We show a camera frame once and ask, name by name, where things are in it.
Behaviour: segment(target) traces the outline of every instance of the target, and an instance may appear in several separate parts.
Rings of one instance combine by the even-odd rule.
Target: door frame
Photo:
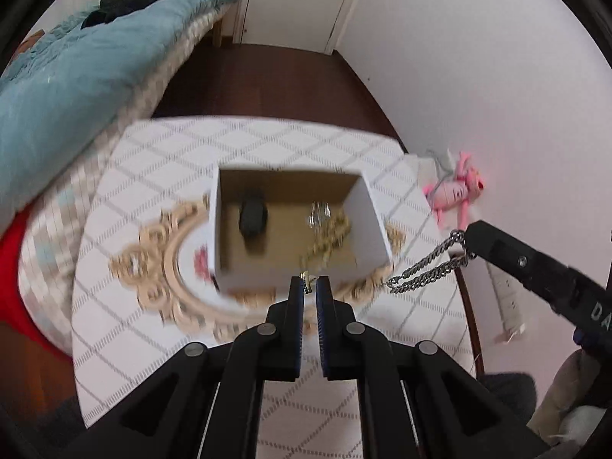
[[[352,10],[356,1],[357,0],[342,1],[342,5],[340,6],[338,15],[336,16],[334,27],[332,28],[332,32],[330,33],[329,38],[327,40],[327,44],[325,46],[324,53],[326,55],[331,55],[334,49],[336,48],[339,38],[343,35],[345,24],[348,21],[348,17],[353,13]],[[235,44],[240,44],[241,42],[243,42],[244,21],[247,16],[248,7],[249,0],[240,0],[236,15],[236,21],[234,23],[234,34],[232,39]]]

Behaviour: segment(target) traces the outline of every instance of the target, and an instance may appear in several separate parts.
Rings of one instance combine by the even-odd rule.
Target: white tablecloth
[[[209,191],[220,163],[360,169],[387,222],[406,233],[403,270],[439,243],[435,219],[399,144],[363,131],[289,120],[186,117],[128,128],[100,182],[85,226],[73,295],[76,389],[89,426],[191,340],[217,342],[208,332],[183,334],[139,306],[134,290],[108,264],[161,210]],[[357,318],[391,340],[431,339],[473,372],[466,316],[453,275],[414,293],[377,295]],[[267,382],[259,458],[362,457],[353,382],[323,380],[316,335],[304,340],[295,383]]]

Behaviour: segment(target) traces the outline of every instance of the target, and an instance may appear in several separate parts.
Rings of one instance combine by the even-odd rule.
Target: screw
[[[351,335],[362,335],[365,332],[365,326],[360,322],[350,322],[347,324],[347,332]]]
[[[198,357],[204,353],[204,345],[198,342],[189,343],[185,347],[185,355],[187,357]]]
[[[438,352],[438,345],[433,343],[431,340],[425,340],[418,344],[418,350],[425,355],[433,355]]]
[[[276,326],[274,326],[271,322],[265,322],[257,327],[257,332],[263,337],[269,337],[270,335],[276,333]]]

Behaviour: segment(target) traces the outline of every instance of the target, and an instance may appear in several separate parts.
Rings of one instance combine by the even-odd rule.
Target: mattress
[[[155,111],[170,79],[229,6],[208,10],[187,26],[132,99],[36,202],[21,247],[18,284],[33,322],[54,346],[72,354],[70,321],[77,254],[91,200],[125,128]]]

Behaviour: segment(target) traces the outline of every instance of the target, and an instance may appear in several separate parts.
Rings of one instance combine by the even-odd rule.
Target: blue blanket
[[[68,18],[0,78],[0,236],[131,99],[189,22],[236,0],[159,0],[109,24]]]

